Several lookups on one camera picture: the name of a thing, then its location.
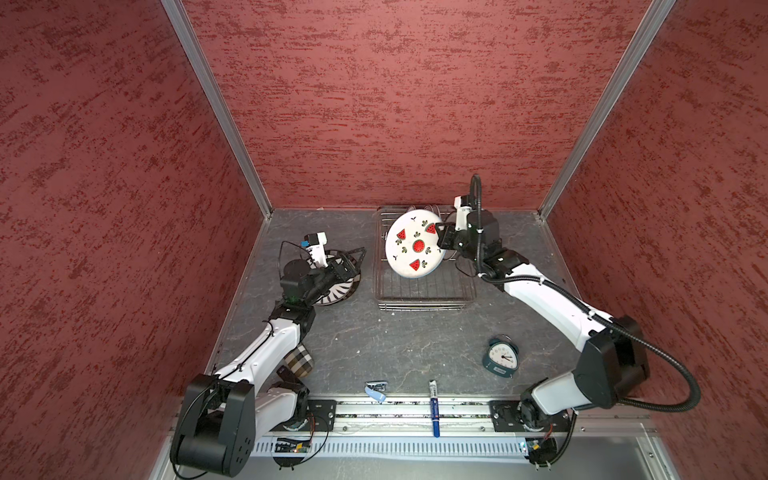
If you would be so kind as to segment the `white watermelon pattern plate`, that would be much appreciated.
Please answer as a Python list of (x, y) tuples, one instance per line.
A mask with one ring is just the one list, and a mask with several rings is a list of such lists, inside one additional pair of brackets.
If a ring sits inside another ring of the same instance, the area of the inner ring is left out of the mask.
[(438, 246), (437, 225), (441, 222), (438, 215), (424, 209), (411, 210), (394, 221), (386, 236), (385, 256), (397, 275), (423, 278), (438, 268), (445, 257)]

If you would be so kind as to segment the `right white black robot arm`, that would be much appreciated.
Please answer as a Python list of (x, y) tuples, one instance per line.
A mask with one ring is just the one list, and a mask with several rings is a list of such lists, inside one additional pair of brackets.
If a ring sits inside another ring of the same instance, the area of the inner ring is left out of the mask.
[(518, 252), (502, 245), (498, 222), (473, 210), (463, 222), (439, 223), (438, 245), (479, 268), (480, 278), (532, 308), (580, 353), (576, 367), (538, 382), (520, 396), (519, 422), (538, 431), (569, 409), (610, 409), (650, 376), (642, 333), (629, 317), (610, 315), (581, 302), (543, 275)]

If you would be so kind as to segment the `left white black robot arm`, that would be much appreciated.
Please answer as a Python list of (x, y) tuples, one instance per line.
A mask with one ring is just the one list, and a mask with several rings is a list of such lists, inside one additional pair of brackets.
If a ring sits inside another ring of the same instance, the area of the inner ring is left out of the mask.
[(284, 359), (309, 333), (316, 305), (360, 277), (366, 250), (299, 247), (302, 254), (280, 275), (282, 296), (262, 333), (229, 364), (187, 386), (168, 454), (177, 478), (183, 467), (194, 469), (196, 479), (234, 477), (264, 434), (308, 418), (309, 390)]

